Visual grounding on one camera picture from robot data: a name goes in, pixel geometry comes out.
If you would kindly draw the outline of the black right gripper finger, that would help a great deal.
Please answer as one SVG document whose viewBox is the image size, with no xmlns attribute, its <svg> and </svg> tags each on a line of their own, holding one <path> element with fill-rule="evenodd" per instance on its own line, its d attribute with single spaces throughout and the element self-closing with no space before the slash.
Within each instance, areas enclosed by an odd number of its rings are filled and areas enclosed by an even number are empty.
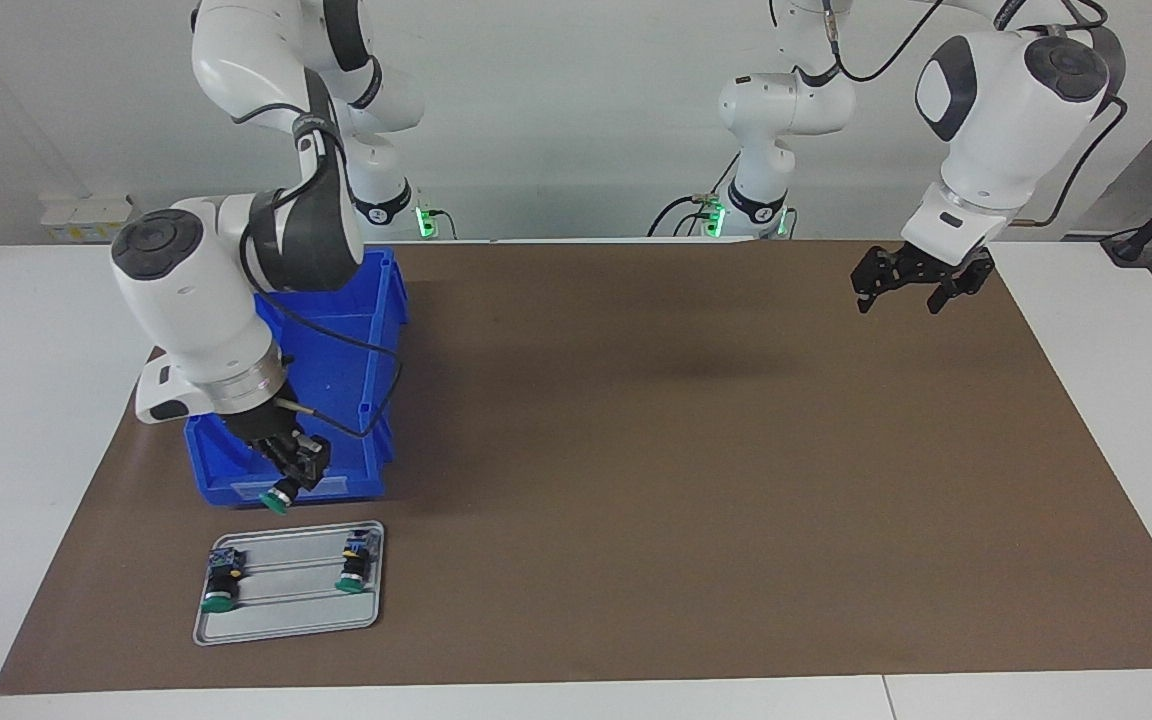
<svg viewBox="0 0 1152 720">
<path fill-rule="evenodd" d="M 317 487 L 332 461 L 332 444 L 321 435 L 297 435 L 297 484 L 303 491 Z"/>
<path fill-rule="evenodd" d="M 270 439 L 270 461 L 280 473 L 278 492 L 310 488 L 310 447 L 301 439 Z"/>
</svg>

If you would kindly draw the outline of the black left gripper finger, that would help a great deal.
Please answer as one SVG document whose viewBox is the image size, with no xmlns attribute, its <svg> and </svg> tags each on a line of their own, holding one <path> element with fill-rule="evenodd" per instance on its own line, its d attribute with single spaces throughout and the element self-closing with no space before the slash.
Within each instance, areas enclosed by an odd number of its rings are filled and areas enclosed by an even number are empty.
<svg viewBox="0 0 1152 720">
<path fill-rule="evenodd" d="M 982 290 L 995 272 L 995 260 L 991 253 L 973 253 L 957 268 L 937 270 L 934 290 L 929 296 L 929 314 L 940 314 L 952 300 L 960 296 L 973 296 Z"/>
<path fill-rule="evenodd" d="M 869 247 L 851 272 L 852 291 L 861 314 L 867 314 L 882 293 L 899 287 L 896 256 L 882 247 Z"/>
</svg>

